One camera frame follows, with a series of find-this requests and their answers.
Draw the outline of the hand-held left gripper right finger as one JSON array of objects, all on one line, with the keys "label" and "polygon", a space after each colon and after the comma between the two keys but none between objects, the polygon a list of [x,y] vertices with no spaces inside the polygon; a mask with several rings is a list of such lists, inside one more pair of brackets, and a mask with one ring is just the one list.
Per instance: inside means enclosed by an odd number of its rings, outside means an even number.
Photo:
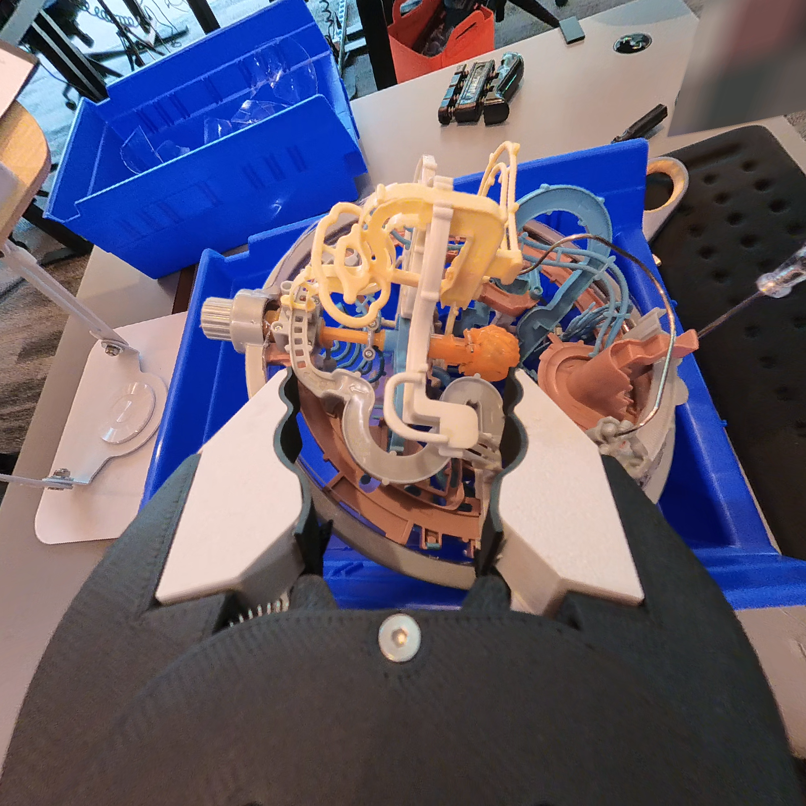
[{"label": "hand-held left gripper right finger", "polygon": [[518,369],[521,458],[501,480],[497,569],[515,611],[552,615],[570,591],[639,605],[643,590],[595,443]]}]

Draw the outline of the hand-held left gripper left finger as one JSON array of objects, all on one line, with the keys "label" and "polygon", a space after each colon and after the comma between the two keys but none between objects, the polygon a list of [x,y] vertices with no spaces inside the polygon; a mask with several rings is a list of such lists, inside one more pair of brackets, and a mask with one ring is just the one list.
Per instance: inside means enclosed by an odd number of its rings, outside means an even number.
[{"label": "hand-held left gripper left finger", "polygon": [[248,606],[321,576],[329,539],[301,449],[292,371],[271,378],[199,450],[194,479],[156,589],[163,605],[233,591]]}]

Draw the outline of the blue plastic bin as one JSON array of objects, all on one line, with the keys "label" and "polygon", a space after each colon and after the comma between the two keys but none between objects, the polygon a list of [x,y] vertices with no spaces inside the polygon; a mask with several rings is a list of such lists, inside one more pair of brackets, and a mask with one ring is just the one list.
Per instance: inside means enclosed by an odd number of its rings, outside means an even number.
[{"label": "blue plastic bin", "polygon": [[[603,197],[617,245],[649,261],[639,232],[647,152],[633,140],[530,160],[518,168],[518,196],[544,184],[586,188]],[[202,254],[144,502],[247,402],[244,357],[203,335],[202,303],[260,287],[317,220],[250,236],[247,251],[232,257],[210,249]],[[804,561],[781,555],[768,538],[695,359],[685,358],[679,370],[688,400],[677,409],[670,475],[659,502],[663,516],[735,610],[804,605]]]},{"label": "blue plastic bin", "polygon": [[[134,174],[120,147],[139,112],[281,39],[295,39],[317,74],[317,94],[290,109]],[[304,2],[274,2],[81,100],[46,216],[159,278],[247,237],[354,201],[367,172],[348,95]]]}]

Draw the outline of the colourful plastic maze ball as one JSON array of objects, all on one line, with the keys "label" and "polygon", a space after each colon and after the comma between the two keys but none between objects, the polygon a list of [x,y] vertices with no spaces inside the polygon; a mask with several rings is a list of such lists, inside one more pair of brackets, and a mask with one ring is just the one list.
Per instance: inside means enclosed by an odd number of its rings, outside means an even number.
[{"label": "colourful plastic maze ball", "polygon": [[297,378],[314,455],[297,463],[337,536],[406,576],[468,590],[526,432],[526,375],[653,502],[699,347],[670,303],[641,314],[610,214],[585,188],[516,198],[519,145],[461,190],[423,155],[412,181],[339,202],[260,288],[209,297],[209,339],[245,357],[248,398]]}]

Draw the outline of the clear handled screwdriver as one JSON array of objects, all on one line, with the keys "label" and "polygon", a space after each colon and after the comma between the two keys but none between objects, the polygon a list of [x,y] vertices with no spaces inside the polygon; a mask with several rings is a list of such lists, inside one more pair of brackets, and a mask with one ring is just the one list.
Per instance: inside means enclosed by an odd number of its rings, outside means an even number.
[{"label": "clear handled screwdriver", "polygon": [[755,281],[755,291],[750,296],[731,307],[720,317],[698,330],[697,337],[701,340],[712,333],[716,328],[731,319],[754,301],[762,297],[782,298],[791,293],[791,289],[805,280],[805,243],[785,259],[776,269],[762,274]]}]

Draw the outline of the white metal stand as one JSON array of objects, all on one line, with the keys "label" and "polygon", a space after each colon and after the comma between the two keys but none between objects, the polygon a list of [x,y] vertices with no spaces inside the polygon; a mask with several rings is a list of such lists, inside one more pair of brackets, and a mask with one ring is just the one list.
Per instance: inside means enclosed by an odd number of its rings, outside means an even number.
[{"label": "white metal stand", "polygon": [[3,263],[96,339],[77,386],[53,469],[42,479],[3,473],[40,489],[35,533],[46,544],[116,539],[136,516],[167,402],[186,314],[116,330],[6,241]]}]

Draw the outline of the black perforated mat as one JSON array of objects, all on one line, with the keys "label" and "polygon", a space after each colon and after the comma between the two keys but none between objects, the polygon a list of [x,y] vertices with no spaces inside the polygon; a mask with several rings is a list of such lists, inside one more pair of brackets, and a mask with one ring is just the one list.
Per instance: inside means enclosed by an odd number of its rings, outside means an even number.
[{"label": "black perforated mat", "polygon": [[[673,153],[688,191],[653,243],[685,329],[708,325],[804,243],[805,178],[764,126]],[[780,549],[804,559],[805,291],[764,298],[704,339],[696,360]]]}]

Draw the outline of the clear plastic dome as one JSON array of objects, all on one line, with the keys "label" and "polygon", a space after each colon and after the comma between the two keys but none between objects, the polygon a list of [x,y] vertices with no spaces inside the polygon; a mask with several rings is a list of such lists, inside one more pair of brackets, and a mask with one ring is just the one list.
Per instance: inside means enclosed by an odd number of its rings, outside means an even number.
[{"label": "clear plastic dome", "polygon": [[287,37],[248,53],[140,111],[120,156],[140,174],[261,123],[317,94],[314,63]]}]

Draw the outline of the black handled screwdriver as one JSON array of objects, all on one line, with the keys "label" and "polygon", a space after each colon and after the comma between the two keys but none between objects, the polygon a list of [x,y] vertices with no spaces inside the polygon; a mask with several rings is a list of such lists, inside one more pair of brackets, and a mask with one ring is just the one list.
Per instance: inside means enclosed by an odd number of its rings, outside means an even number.
[{"label": "black handled screwdriver", "polygon": [[614,137],[611,143],[617,144],[631,139],[648,139],[667,116],[668,107],[664,104],[659,104],[630,124],[621,134]]}]

